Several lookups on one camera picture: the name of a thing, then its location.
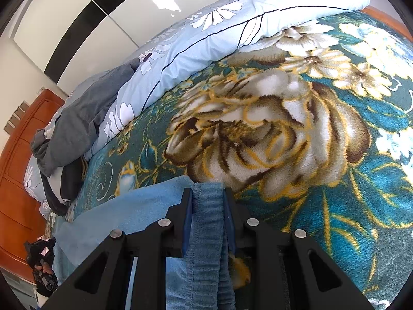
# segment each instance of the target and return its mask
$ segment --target silver screw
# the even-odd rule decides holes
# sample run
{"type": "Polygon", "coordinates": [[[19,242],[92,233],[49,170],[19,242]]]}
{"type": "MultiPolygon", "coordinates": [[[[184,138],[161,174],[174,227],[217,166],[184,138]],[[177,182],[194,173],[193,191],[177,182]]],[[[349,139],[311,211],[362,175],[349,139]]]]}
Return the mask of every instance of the silver screw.
{"type": "Polygon", "coordinates": [[[168,218],[162,218],[162,219],[159,219],[158,221],[158,225],[162,227],[169,226],[170,224],[171,224],[171,221],[168,218]]]}
{"type": "Polygon", "coordinates": [[[295,235],[297,238],[302,239],[302,238],[305,238],[305,237],[307,236],[307,233],[306,233],[303,229],[296,229],[296,230],[294,231],[294,235],[295,235]]]}
{"type": "Polygon", "coordinates": [[[120,229],[112,229],[109,235],[112,239],[117,239],[122,235],[122,231],[120,229]]]}
{"type": "Polygon", "coordinates": [[[247,224],[250,226],[258,226],[259,220],[255,218],[249,218],[247,219],[247,224]]]}

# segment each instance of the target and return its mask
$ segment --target brown flower print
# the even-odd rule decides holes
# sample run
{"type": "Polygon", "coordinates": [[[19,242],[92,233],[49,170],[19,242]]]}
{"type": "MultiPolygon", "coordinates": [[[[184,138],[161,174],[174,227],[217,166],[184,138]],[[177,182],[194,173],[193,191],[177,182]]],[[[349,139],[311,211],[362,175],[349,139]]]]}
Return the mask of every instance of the brown flower print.
{"type": "Polygon", "coordinates": [[[168,128],[166,157],[199,182],[235,192],[259,182],[264,200],[337,185],[370,145],[359,114],[324,84],[273,68],[187,91],[168,128]]]}

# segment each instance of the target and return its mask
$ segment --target wooden bed frame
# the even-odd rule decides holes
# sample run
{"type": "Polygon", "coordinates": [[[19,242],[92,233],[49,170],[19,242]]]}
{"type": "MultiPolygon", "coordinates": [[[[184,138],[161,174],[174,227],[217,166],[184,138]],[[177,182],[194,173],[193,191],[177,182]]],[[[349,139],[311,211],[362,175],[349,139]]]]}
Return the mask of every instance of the wooden bed frame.
{"type": "MultiPolygon", "coordinates": [[[[373,7],[362,10],[413,41],[404,24],[373,7]]],[[[25,262],[23,243],[34,241],[45,232],[40,204],[26,193],[23,177],[30,159],[30,142],[37,129],[44,128],[64,101],[45,90],[29,107],[10,136],[0,156],[0,267],[32,281],[25,262]]]]}

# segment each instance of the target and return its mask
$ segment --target floral blanket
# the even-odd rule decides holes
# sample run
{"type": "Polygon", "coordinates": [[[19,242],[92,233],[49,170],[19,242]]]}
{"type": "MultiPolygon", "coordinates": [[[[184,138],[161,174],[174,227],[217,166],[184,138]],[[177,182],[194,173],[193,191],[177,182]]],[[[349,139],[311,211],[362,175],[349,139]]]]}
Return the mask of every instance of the floral blanket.
{"type": "Polygon", "coordinates": [[[129,123],[67,219],[182,174],[223,182],[253,216],[307,230],[384,309],[413,269],[412,78],[412,44],[361,12],[263,38],[129,123]]]}

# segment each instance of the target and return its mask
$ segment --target teal blanket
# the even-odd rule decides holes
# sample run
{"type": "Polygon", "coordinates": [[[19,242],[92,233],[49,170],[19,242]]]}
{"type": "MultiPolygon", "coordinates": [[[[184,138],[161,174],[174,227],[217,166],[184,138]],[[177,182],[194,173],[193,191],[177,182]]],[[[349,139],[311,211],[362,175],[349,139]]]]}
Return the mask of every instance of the teal blanket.
{"type": "MultiPolygon", "coordinates": [[[[413,269],[413,48],[361,12],[212,63],[96,154],[84,211],[183,174],[222,182],[275,229],[305,229],[377,309],[413,269]]],[[[248,262],[233,262],[248,289],[248,262]]]]}

